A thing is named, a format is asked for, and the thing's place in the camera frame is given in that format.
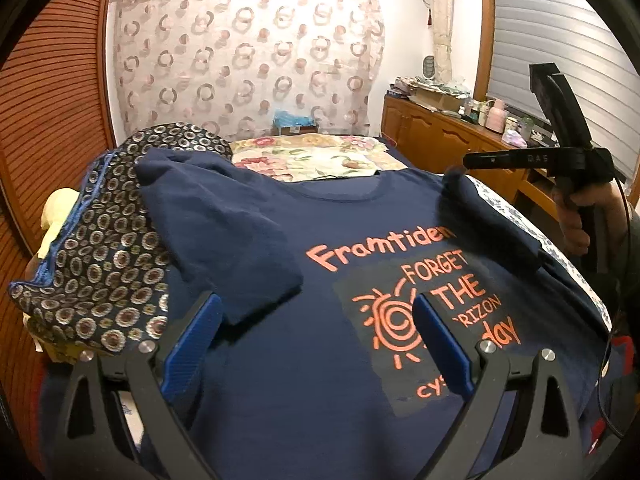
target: navy blue t-shirt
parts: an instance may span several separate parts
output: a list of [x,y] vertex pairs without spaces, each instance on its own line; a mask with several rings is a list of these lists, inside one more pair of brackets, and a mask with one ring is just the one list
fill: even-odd
[[[150,150],[136,171],[177,265],[197,254],[194,272],[206,273],[207,260],[234,253],[210,236],[227,209],[244,219],[238,255],[260,261],[268,222],[302,271],[299,294],[223,326],[206,357],[191,436],[224,480],[413,478],[462,405],[414,327],[420,293],[508,352],[552,348],[584,409],[604,352],[600,314],[469,179],[407,169],[286,184],[169,150]],[[232,258],[228,266],[242,269]],[[250,290],[285,271],[264,258],[263,272],[240,278]]]

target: white wall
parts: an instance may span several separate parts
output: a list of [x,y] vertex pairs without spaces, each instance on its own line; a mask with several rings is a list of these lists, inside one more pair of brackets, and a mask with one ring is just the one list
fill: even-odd
[[451,35],[451,65],[453,77],[463,78],[473,92],[478,72],[480,34],[482,30],[482,0],[453,0],[453,30]]
[[[422,73],[422,60],[433,54],[433,37],[427,28],[428,10],[422,0],[380,0],[385,19],[385,53],[380,72],[369,95],[371,134],[380,132],[382,108],[386,90],[396,76]],[[107,31],[107,74],[113,126],[119,142],[124,140],[124,125],[116,97],[113,70],[114,7],[109,7]]]

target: silver bolt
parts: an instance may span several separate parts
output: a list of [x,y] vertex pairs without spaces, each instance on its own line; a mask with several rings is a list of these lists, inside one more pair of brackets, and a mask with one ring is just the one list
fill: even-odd
[[498,349],[498,347],[493,341],[484,340],[480,343],[480,349],[485,354],[492,354]]
[[551,348],[543,349],[541,354],[542,354],[542,358],[545,361],[555,361],[556,360],[556,353]]
[[140,350],[143,354],[151,354],[156,349],[156,343],[151,340],[143,341],[138,345],[138,350]]
[[95,356],[95,353],[91,350],[82,350],[80,352],[80,356],[78,357],[82,362],[88,363]]

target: wooden louvered closet door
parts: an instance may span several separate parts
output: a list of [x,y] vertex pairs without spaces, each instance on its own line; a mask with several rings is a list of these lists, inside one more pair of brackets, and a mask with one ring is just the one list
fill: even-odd
[[0,383],[28,455],[41,355],[6,292],[39,247],[40,215],[114,146],[104,73],[108,0],[51,0],[0,70]]

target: window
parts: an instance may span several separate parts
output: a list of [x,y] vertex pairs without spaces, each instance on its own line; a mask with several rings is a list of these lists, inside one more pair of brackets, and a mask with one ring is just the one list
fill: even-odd
[[544,118],[529,89],[529,64],[566,75],[594,142],[633,177],[640,152],[640,76],[585,0],[495,0],[488,94]]

